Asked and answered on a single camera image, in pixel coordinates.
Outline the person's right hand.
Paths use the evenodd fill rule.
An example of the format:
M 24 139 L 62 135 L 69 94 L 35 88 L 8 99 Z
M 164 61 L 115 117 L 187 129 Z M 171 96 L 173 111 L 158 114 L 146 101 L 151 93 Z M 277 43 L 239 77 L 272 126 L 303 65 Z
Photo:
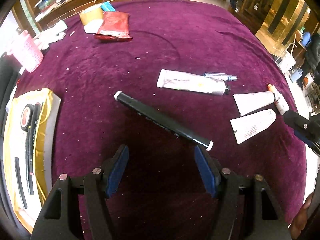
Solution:
M 292 220 L 291 225 L 289 226 L 289 232 L 292 239 L 297 239 L 301 234 L 301 231 L 305 228 L 308 220 L 308 208 L 312 202 L 313 192 L 308 195 L 305 200 L 305 203 L 300 208 L 299 212 L 296 214 Z

